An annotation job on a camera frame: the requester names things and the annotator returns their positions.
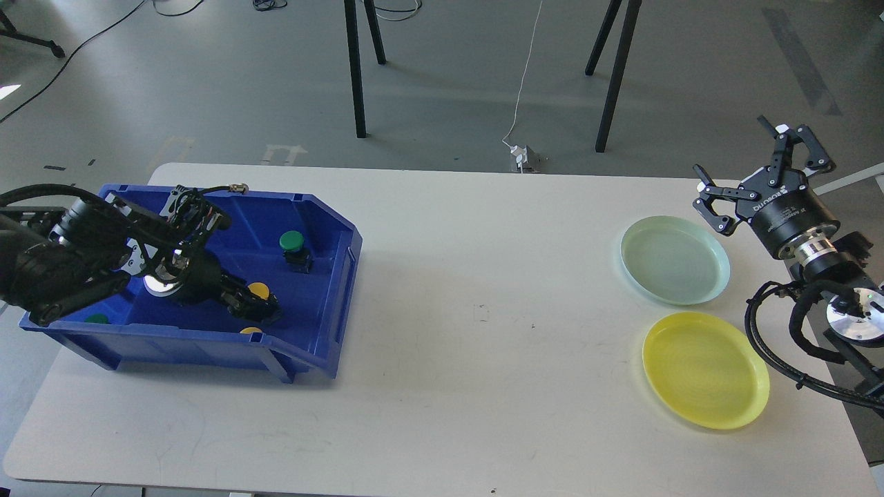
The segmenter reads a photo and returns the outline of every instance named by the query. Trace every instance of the yellow plate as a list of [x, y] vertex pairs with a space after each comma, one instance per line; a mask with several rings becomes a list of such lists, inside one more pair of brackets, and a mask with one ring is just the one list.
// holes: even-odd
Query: yellow plate
[[644, 339], [642, 361], [657, 396], [700, 426], [739, 428], [767, 405], [771, 386], [764, 361], [745, 335], [715, 316], [664, 317]]

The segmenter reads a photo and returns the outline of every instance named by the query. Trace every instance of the blue storage crate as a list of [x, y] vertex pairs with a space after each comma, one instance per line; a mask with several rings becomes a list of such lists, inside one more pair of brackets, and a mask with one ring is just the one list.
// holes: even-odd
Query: blue storage crate
[[[105, 185], [100, 196], [115, 193], [154, 212], [169, 187]], [[297, 372], [317, 368], [338, 372], [347, 312], [362, 248], [355, 226], [313, 195], [248, 192], [206, 195], [233, 219], [206, 245], [222, 266], [247, 283], [261, 281], [279, 299], [282, 318], [272, 325], [230, 316], [214, 301], [180, 306], [155, 297], [133, 278], [126, 291], [51, 323], [35, 325], [26, 314], [19, 325], [42, 332], [107, 370], [121, 362], [210, 364], [267, 370], [291, 383]], [[279, 236], [304, 234], [313, 255], [309, 274], [293, 271], [282, 256]], [[109, 324], [87, 323], [104, 314]], [[262, 333], [239, 333], [258, 326]]]

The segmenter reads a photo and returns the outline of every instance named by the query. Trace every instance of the stand leg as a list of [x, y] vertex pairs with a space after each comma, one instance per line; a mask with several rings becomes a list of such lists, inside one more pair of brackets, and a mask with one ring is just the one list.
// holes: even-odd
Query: stand leg
[[623, 32], [620, 35], [620, 45], [617, 46], [617, 57], [613, 62], [611, 84], [608, 86], [605, 109], [602, 111], [602, 122], [598, 127], [596, 138], [596, 151], [604, 152], [607, 145], [607, 136], [611, 131], [613, 111], [617, 106], [617, 96], [620, 94], [620, 84], [623, 81], [623, 72], [626, 70], [626, 59], [629, 56], [629, 45], [632, 44], [632, 34], [636, 31], [638, 9], [642, 6], [642, 0], [629, 0], [626, 6], [626, 18], [623, 20]]
[[362, 100], [362, 68], [359, 65], [359, 32], [356, 26], [356, 0], [344, 0], [347, 19], [347, 48], [350, 52], [350, 82], [353, 86], [353, 113], [356, 138], [365, 138], [365, 102]]
[[365, 13], [369, 16], [369, 29], [371, 30], [371, 42], [375, 44], [375, 57], [377, 63], [386, 64], [384, 43], [381, 42], [381, 30], [377, 26], [377, 12], [375, 12], [375, 0], [365, 0]]
[[3, 24], [4, 28], [0, 29], [0, 36], [7, 36], [9, 38], [20, 40], [22, 42], [33, 43], [34, 45], [40, 45], [42, 47], [47, 47], [52, 50], [52, 55], [63, 58], [65, 56], [65, 51], [62, 50], [61, 47], [56, 45], [52, 40], [43, 40], [40, 38], [34, 38], [33, 36], [28, 36], [27, 34], [19, 33], [19, 31], [12, 25], [12, 21], [6, 17], [3, 9], [0, 9], [0, 24]]
[[602, 49], [605, 47], [605, 42], [607, 42], [607, 36], [611, 33], [611, 26], [613, 26], [613, 20], [617, 17], [617, 12], [620, 11], [620, 4], [623, 0], [611, 0], [611, 3], [608, 4], [608, 10], [605, 13], [605, 20], [602, 21], [602, 27], [598, 31], [598, 37], [596, 37], [596, 44], [592, 45], [592, 53], [590, 54], [590, 61], [586, 63], [586, 75], [591, 76], [594, 72], [596, 72], [596, 64], [598, 64], [598, 58], [602, 55]]

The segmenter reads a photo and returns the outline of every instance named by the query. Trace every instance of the concrete floor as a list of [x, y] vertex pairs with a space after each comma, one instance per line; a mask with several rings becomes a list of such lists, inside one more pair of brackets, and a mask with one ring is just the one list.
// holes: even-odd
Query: concrete floor
[[[156, 8], [178, 12], [194, 3], [158, 0]], [[54, 39], [68, 56], [138, 4], [0, 0], [19, 31]], [[500, 139], [513, 122], [538, 4], [427, 0], [413, 19], [381, 21], [386, 66], [374, 62], [357, 5], [370, 133], [358, 140], [340, 2], [293, 0], [256, 12], [244, 0], [215, 0], [176, 18], [147, 2], [0, 123], [0, 185], [75, 183], [95, 191], [106, 182], [144, 183], [165, 162], [509, 172], [512, 158]], [[596, 74], [584, 76], [583, 67], [605, 9], [601, 0], [560, 0], [540, 12], [509, 141], [531, 146], [544, 158], [543, 172], [691, 177], [700, 163], [713, 177], [741, 179], [768, 164], [773, 151], [755, 121], [762, 113], [775, 124], [813, 128], [839, 165], [816, 184], [884, 161], [884, 2], [645, 3], [607, 152], [599, 154], [593, 144], [619, 25]], [[0, 38], [0, 86], [22, 85], [0, 100], [0, 119], [65, 60]], [[287, 149], [269, 154], [273, 146]], [[629, 192], [622, 199], [635, 201]], [[874, 181], [823, 200], [843, 221], [842, 233], [859, 229], [884, 240], [884, 195]], [[883, 280], [884, 256], [874, 250], [868, 269]], [[0, 315], [0, 452], [57, 351], [48, 339], [14, 331], [17, 318], [16, 310]], [[853, 381], [849, 371], [833, 374]], [[848, 412], [869, 462], [884, 459], [884, 420]], [[0, 486], [16, 497], [95, 490], [6, 476]], [[218, 495], [149, 492], [164, 494]]]

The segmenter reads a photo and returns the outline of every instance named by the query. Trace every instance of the black cable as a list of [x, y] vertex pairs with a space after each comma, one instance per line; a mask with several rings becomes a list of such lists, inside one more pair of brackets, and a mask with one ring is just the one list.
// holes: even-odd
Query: black cable
[[402, 18], [399, 18], [399, 19], [386, 18], [386, 17], [384, 17], [384, 16], [382, 16], [382, 15], [380, 15], [380, 14], [376, 14], [378, 19], [389, 20], [389, 21], [392, 21], [392, 22], [400, 22], [400, 21], [403, 21], [403, 20], [411, 19], [411, 18], [413, 18], [414, 16], [416, 16], [417, 13], [418, 13], [418, 11], [420, 11], [422, 8], [423, 8], [423, 0], [415, 0], [415, 7], [412, 8], [412, 9], [406, 9], [406, 10], [399, 10], [399, 9], [386, 9], [386, 8], [384, 8], [384, 7], [378, 7], [377, 5], [375, 5], [375, 10], [376, 10], [376, 11], [392, 12], [392, 13], [399, 13], [399, 14], [407, 14], [405, 17], [402, 17]]
[[147, 0], [141, 0], [141, 2], [138, 3], [138, 5], [136, 5], [134, 9], [132, 9], [132, 10], [131, 10], [129, 13], [127, 13], [125, 16], [123, 16], [123, 19], [120, 19], [120, 20], [118, 20], [117, 22], [115, 22], [115, 23], [111, 24], [110, 26], [106, 27], [105, 29], [99, 31], [98, 33], [93, 34], [91, 38], [89, 38], [88, 40], [86, 40], [86, 41], [84, 41], [83, 43], [81, 43], [79, 47], [77, 47], [76, 49], [74, 49], [73, 52], [71, 52], [71, 55], [68, 56], [67, 60], [65, 60], [65, 63], [61, 66], [61, 69], [58, 70], [58, 72], [56, 73], [55, 77], [52, 78], [52, 80], [51, 80], [49, 83], [46, 83], [46, 86], [43, 87], [40, 91], [38, 91], [34, 96], [28, 98], [23, 104], [19, 105], [19, 106], [16, 107], [15, 109], [13, 109], [12, 112], [10, 112], [10, 113], [6, 114], [5, 116], [3, 116], [3, 118], [0, 119], [0, 124], [2, 124], [5, 120], [7, 120], [12, 114], [18, 112], [22, 107], [24, 107], [25, 105], [28, 105], [29, 103], [31, 103], [31, 101], [34, 100], [36, 97], [42, 95], [42, 93], [43, 93], [44, 91], [46, 91], [46, 89], [49, 88], [50, 85], [51, 85], [52, 83], [55, 82], [55, 80], [58, 79], [58, 76], [61, 75], [61, 72], [67, 67], [67, 65], [71, 63], [71, 61], [73, 60], [73, 56], [77, 55], [77, 52], [79, 52], [81, 48], [83, 48], [84, 46], [86, 46], [86, 43], [89, 43], [89, 42], [93, 41], [95, 38], [98, 37], [98, 35], [100, 35], [100, 34], [104, 34], [104, 33], [107, 33], [108, 31], [111, 30], [111, 28], [113, 28], [113, 27], [116, 26], [117, 24], [123, 22], [124, 20], [128, 19], [129, 16], [131, 16], [132, 14], [135, 13], [135, 11], [137, 11], [138, 9], [140, 9], [141, 6], [144, 5], [145, 2], [147, 2]]
[[55, 183], [40, 183], [37, 185], [15, 188], [14, 190], [0, 194], [0, 207], [7, 207], [10, 203], [52, 195], [75, 196], [83, 202], [106, 204], [102, 197], [82, 188], [71, 187], [69, 185], [58, 185]]
[[423, 7], [423, 0], [418, 0], [417, 6], [414, 9], [408, 9], [405, 11], [397, 11], [395, 9], [385, 9], [384, 7], [378, 7], [375, 4], [376, 11], [390, 12], [393, 14], [410, 14], [411, 12], [419, 11], [421, 9], [421, 7]]
[[767, 283], [762, 285], [761, 288], [758, 289], [758, 291], [749, 301], [747, 301], [749, 305], [746, 308], [745, 328], [746, 337], [749, 339], [749, 343], [752, 345], [752, 348], [755, 349], [758, 355], [761, 356], [761, 358], [764, 359], [766, 363], [770, 364], [771, 367], [773, 367], [786, 377], [795, 380], [796, 388], [807, 386], [815, 392], [824, 394], [828, 397], [832, 397], [833, 399], [836, 399], [838, 401], [843, 401], [870, 409], [884, 409], [884, 400], [877, 397], [860, 394], [859, 392], [856, 392], [854, 390], [849, 390], [832, 385], [820, 379], [814, 378], [805, 372], [799, 371], [790, 364], [780, 359], [765, 344], [764, 340], [761, 338], [761, 334], [758, 332], [758, 308], [761, 307], [761, 304], [764, 302], [765, 299], [773, 294], [779, 294], [781, 292], [787, 293], [790, 297], [793, 298], [793, 300], [796, 300], [796, 289], [797, 286], [795, 284], [782, 285], [774, 281], [768, 281]]
[[190, 12], [195, 11], [196, 8], [199, 7], [200, 4], [202, 4], [202, 0], [199, 0], [199, 2], [197, 2], [193, 7], [187, 9], [186, 11], [178, 12], [176, 14], [164, 14], [156, 8], [156, 0], [152, 0], [152, 1], [154, 3], [154, 11], [156, 11], [157, 14], [159, 14], [163, 17], [167, 17], [167, 18], [177, 18], [178, 16], [183, 16], [184, 14], [189, 14]]
[[287, 7], [288, 2], [286, 0], [282, 1], [283, 3], [279, 5], [277, 4], [277, 0], [252, 0], [252, 6], [255, 7], [256, 11], [267, 12]]

